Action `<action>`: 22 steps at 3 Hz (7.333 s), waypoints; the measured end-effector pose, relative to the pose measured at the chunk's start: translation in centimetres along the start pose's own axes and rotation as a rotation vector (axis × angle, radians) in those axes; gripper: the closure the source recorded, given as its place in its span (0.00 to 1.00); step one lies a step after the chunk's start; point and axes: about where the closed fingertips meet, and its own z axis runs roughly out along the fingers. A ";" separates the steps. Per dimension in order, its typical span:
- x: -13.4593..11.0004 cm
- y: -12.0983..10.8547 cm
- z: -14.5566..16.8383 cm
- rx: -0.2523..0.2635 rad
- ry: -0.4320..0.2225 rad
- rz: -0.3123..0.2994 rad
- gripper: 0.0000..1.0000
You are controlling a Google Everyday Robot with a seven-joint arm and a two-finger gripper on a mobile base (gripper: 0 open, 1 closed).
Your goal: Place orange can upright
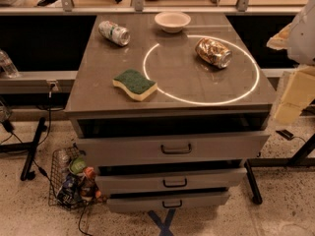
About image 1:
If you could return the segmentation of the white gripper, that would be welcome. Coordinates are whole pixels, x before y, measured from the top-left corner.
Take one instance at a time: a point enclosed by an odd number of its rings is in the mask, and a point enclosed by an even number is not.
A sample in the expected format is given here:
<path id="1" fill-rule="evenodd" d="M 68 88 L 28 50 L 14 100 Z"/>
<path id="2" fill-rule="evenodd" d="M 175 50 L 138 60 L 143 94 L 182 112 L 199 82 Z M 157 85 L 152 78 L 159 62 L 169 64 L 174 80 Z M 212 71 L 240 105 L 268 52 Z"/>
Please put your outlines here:
<path id="1" fill-rule="evenodd" d="M 315 0 L 308 0 L 292 23 L 272 36 L 267 46 L 287 50 L 288 58 L 299 64 L 315 65 Z M 282 125 L 293 123 L 314 99 L 315 67 L 298 66 L 289 75 L 275 120 Z"/>

